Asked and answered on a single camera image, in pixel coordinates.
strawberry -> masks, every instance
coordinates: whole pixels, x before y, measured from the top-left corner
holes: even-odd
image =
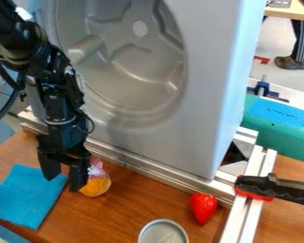
[[[190,198],[190,207],[200,225],[206,224],[218,207],[218,200],[212,195],[195,193]]]

orange fruit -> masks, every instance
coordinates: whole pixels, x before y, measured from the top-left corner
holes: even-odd
[[[85,196],[95,197],[104,194],[111,186],[109,176],[103,178],[90,178],[87,185],[80,189]]]

blue cloth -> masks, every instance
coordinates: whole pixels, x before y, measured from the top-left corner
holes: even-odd
[[[304,127],[304,110],[282,103],[258,99],[247,113],[295,128]]]
[[[66,182],[66,175],[47,181],[40,169],[14,164],[0,184],[0,219],[37,230]]]

can rim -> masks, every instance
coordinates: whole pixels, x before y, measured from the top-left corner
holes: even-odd
[[[170,224],[176,226],[182,232],[184,239],[186,240],[186,243],[189,243],[189,238],[188,238],[188,234],[187,234],[186,230],[180,224],[176,223],[175,221],[170,220],[170,219],[164,219],[164,218],[155,219],[155,220],[152,220],[151,222],[147,223],[140,231],[138,243],[142,243],[143,235],[146,232],[146,230],[148,228],[150,228],[151,225],[157,224],[157,223],[170,223]]]

washing machine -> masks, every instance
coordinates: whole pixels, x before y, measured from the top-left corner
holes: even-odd
[[[242,119],[264,7],[32,0],[27,10],[79,72],[90,140],[212,179]]]

